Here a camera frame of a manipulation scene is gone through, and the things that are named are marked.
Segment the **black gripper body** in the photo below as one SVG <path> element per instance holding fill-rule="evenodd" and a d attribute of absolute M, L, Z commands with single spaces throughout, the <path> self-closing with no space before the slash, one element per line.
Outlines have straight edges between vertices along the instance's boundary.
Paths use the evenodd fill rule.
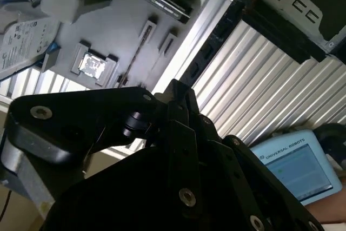
<path fill-rule="evenodd" d="M 242 230 L 234 154 L 208 144 L 143 149 L 71 187 L 43 230 Z"/>

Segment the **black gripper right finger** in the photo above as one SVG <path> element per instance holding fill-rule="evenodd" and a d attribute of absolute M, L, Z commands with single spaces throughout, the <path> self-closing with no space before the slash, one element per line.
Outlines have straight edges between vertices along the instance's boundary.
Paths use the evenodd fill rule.
<path fill-rule="evenodd" d="M 321 224 L 236 136 L 220 138 L 186 94 L 196 133 L 208 230 L 323 230 Z"/>

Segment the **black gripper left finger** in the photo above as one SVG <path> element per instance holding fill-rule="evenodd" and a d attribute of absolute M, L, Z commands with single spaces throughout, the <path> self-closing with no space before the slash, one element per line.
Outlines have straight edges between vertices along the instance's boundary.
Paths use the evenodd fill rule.
<path fill-rule="evenodd" d="M 89 178 L 82 169 L 101 150 L 141 138 L 146 148 L 187 149 L 197 156 L 189 89 L 172 80 L 158 94 L 127 87 L 20 97 L 7 115 L 7 169 L 34 205 L 48 211 Z"/>

